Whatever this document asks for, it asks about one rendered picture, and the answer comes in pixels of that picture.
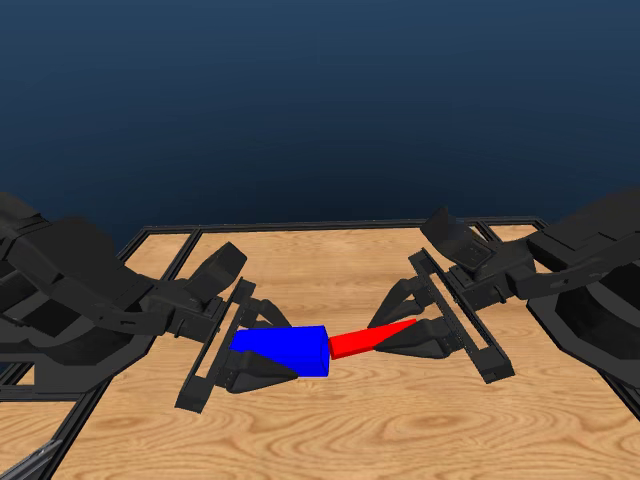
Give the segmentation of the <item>blue hollow socket block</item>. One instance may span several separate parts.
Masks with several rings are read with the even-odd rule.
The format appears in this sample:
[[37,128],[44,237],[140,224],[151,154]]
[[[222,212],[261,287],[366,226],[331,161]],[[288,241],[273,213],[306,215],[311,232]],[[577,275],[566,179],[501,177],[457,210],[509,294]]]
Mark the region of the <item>blue hollow socket block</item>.
[[323,325],[238,330],[230,349],[253,351],[287,366],[301,377],[329,375],[329,337]]

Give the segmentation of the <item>thin red peg bar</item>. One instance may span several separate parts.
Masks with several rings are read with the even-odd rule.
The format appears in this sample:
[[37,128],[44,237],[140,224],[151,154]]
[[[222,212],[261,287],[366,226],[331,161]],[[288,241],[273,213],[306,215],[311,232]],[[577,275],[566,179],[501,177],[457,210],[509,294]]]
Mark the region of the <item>thin red peg bar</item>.
[[416,322],[416,318],[411,318],[379,327],[332,336],[328,339],[330,357],[332,360],[336,360],[372,351],[376,345]]

